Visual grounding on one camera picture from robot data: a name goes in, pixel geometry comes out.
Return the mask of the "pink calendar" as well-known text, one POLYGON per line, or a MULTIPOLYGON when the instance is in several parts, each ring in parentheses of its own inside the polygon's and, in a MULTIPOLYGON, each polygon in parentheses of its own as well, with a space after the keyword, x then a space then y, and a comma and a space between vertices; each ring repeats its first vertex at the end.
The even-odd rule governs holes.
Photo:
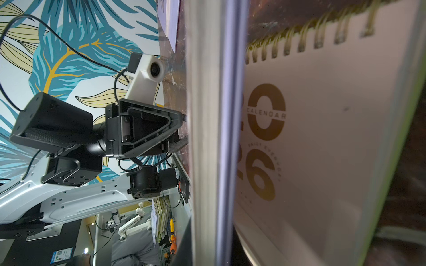
POLYGON ((419 1, 363 1, 251 42, 235 228, 260 266, 353 266, 419 1))

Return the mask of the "green desk calendar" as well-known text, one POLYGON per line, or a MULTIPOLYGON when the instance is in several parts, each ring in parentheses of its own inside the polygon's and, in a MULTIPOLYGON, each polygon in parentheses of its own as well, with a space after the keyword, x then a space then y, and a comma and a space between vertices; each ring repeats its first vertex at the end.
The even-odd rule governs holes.
POLYGON ((385 131, 379 142, 378 159, 373 179, 363 205, 360 229, 357 233, 354 266, 361 266, 366 257, 373 233, 385 203, 414 112, 426 78, 426 3, 419 1, 412 16, 414 22, 406 31, 408 46, 396 80, 396 96, 392 100, 385 131))

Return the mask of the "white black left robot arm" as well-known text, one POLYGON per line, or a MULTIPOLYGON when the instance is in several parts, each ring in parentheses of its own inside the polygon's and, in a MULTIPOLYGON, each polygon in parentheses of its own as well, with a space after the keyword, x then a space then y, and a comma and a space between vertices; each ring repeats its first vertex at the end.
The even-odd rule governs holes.
POLYGON ((11 141, 45 151, 17 181, 1 185, 1 238, 43 232, 139 199, 159 197, 179 185, 164 160, 141 157, 180 150, 183 113, 121 99, 105 109, 105 122, 46 93, 20 112, 11 141))

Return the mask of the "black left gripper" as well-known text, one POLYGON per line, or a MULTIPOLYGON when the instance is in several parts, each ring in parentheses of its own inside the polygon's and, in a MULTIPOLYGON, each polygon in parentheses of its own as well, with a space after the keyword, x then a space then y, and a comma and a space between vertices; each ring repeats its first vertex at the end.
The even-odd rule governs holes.
POLYGON ((41 183, 82 186, 102 171, 103 157, 131 158, 165 153, 185 114, 122 99, 105 109, 105 122, 46 93, 22 110, 10 136, 14 144, 48 153, 41 183))

